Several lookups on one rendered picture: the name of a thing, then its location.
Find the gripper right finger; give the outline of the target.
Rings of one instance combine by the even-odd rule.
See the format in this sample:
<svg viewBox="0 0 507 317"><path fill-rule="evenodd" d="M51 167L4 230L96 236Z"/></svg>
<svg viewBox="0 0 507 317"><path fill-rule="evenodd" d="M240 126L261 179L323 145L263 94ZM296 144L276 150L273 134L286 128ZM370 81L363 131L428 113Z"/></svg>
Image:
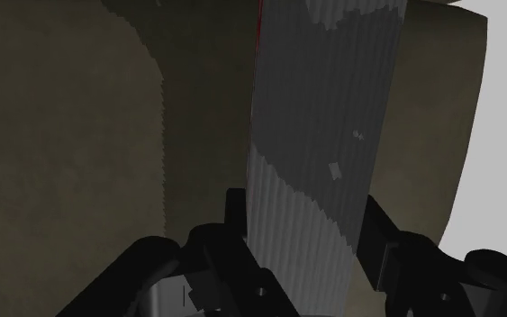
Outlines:
<svg viewBox="0 0 507 317"><path fill-rule="evenodd" d="M507 317L507 255L475 249L463 260L428 237L399 230L367 198L357 258L385 317Z"/></svg>

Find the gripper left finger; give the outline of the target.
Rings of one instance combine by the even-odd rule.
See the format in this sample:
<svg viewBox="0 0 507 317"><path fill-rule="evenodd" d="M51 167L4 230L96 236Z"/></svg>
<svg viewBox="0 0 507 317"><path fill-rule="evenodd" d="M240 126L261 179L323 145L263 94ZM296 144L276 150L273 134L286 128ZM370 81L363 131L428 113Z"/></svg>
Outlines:
<svg viewBox="0 0 507 317"><path fill-rule="evenodd" d="M184 246L136 240L56 317L300 317L246 238L246 192L230 188L222 223L194 227Z"/></svg>

